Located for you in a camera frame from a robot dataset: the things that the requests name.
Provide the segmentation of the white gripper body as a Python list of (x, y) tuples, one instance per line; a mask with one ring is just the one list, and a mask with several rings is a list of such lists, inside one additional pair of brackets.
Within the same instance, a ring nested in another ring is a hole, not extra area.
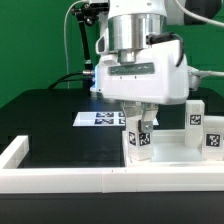
[(100, 58), (95, 88), (104, 98), (161, 105), (183, 104), (189, 94), (183, 40), (174, 39), (140, 50), (136, 61), (118, 62), (117, 54)]

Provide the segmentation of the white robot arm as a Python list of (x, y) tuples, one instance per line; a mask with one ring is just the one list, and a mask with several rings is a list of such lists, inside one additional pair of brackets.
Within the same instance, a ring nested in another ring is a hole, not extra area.
[(128, 120), (142, 133), (153, 130), (160, 105), (183, 104), (210, 71), (187, 64), (183, 39), (168, 25), (210, 23), (223, 0), (90, 0), (99, 11), (100, 38), (92, 90), (123, 102)]

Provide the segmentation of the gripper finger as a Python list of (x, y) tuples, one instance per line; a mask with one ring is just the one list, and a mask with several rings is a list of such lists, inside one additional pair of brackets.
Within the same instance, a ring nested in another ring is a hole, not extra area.
[(123, 101), (121, 103), (122, 110), (126, 118), (126, 124), (138, 123), (141, 118), (141, 104), (135, 101)]
[(153, 121), (158, 113), (159, 106), (153, 103), (142, 103), (142, 115), (138, 121), (138, 129), (140, 133), (149, 134), (153, 131)]

